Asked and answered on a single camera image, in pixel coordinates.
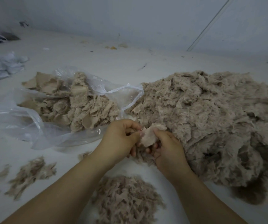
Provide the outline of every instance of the white table surface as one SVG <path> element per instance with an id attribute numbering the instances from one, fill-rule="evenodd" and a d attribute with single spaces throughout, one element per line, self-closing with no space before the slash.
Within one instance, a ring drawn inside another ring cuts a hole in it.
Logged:
<path id="1" fill-rule="evenodd" d="M 11 88 L 21 87 L 21 82 L 32 78 L 37 71 L 51 73 L 55 68 L 64 65 L 83 68 L 84 71 L 118 84 L 153 82 L 176 71 L 194 70 L 203 70 L 209 74 L 222 71 L 251 72 L 254 79 L 268 84 L 266 63 L 239 62 L 225 57 L 184 51 L 168 52 L 134 48 L 131 44 L 128 44 L 128 48 L 119 48 L 118 42 L 98 43 L 89 37 L 33 29 L 16 29 L 16 31 L 21 40 L 0 44 L 0 54 L 15 51 L 17 55 L 28 56 L 30 60 L 25 63 L 24 71 L 0 80 L 0 99 Z M 113 45 L 117 47 L 117 50 L 105 48 L 105 46 Z M 12 165 L 9 176 L 5 181 L 0 181 L 2 191 L 0 193 L 0 222 L 66 173 L 78 162 L 78 154 L 95 149 L 98 143 L 99 141 L 96 141 L 64 150 L 58 148 L 32 150 L 29 143 L 10 138 L 0 131 L 0 171 L 5 164 Z M 47 163 L 57 162 L 57 174 L 48 180 L 36 181 L 24 191 L 19 201 L 13 201 L 11 197 L 5 196 L 3 193 L 9 188 L 6 182 L 15 177 L 22 165 L 41 155 L 45 157 Z M 138 165 L 125 159 L 107 174 L 141 175 L 145 181 L 157 188 L 167 205 L 166 210 L 156 213 L 157 223 L 189 223 L 173 187 L 155 167 Z M 268 223 L 268 204 L 252 206 L 233 198 L 225 187 L 212 183 L 207 183 L 207 186 L 247 222 Z M 91 206 L 84 209 L 79 223 L 93 222 L 95 214 L 91 209 L 93 209 Z"/>

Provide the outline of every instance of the right arm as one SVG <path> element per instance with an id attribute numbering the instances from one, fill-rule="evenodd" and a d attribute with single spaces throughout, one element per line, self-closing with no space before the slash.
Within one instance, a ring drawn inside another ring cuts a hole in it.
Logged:
<path id="1" fill-rule="evenodd" d="M 181 143 L 167 131 L 154 130 L 162 146 L 147 149 L 162 174 L 176 189 L 191 224 L 247 223 L 218 199 L 190 169 Z"/>

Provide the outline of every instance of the human arm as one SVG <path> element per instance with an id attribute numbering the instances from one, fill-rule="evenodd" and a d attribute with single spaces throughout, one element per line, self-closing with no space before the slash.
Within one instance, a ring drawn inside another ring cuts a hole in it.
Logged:
<path id="1" fill-rule="evenodd" d="M 129 119 L 112 122 L 89 156 L 1 224 L 75 223 L 104 174 L 129 153 L 134 155 L 141 132 L 126 136 L 133 129 L 141 126 Z"/>
<path id="2" fill-rule="evenodd" d="M 167 131 L 154 130 L 161 146 L 147 149 L 156 165 L 176 189 L 191 224 L 247 223 L 218 199 L 190 169 L 181 143 Z"/>

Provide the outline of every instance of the left hand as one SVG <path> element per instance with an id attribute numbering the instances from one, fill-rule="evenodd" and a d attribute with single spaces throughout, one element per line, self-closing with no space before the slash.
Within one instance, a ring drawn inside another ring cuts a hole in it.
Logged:
<path id="1" fill-rule="evenodd" d="M 103 139 L 94 153 L 106 159 L 110 167 L 131 154 L 136 156 L 136 143 L 140 142 L 142 137 L 141 126 L 130 119 L 116 120 L 110 123 Z"/>

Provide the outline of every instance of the transparent plastic bag opening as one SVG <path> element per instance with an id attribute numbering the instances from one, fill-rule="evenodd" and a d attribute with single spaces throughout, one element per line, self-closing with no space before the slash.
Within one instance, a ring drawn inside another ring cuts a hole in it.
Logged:
<path id="1" fill-rule="evenodd" d="M 92 94 L 105 95 L 110 100 L 117 102 L 120 109 L 117 119 L 124 118 L 125 109 L 131 107 L 144 93 L 141 85 L 114 84 L 76 67 L 58 68 L 53 74 L 64 80 L 64 86 L 69 90 L 74 74 L 78 71 L 84 72 L 87 76 L 86 82 Z M 13 89 L 0 102 L 0 128 L 9 136 L 30 142 L 32 149 L 42 150 L 53 146 L 69 147 L 91 143 L 100 139 L 107 128 L 107 125 L 104 125 L 73 133 L 67 126 L 43 122 L 35 110 L 18 106 L 29 98 L 58 97 L 35 90 Z"/>

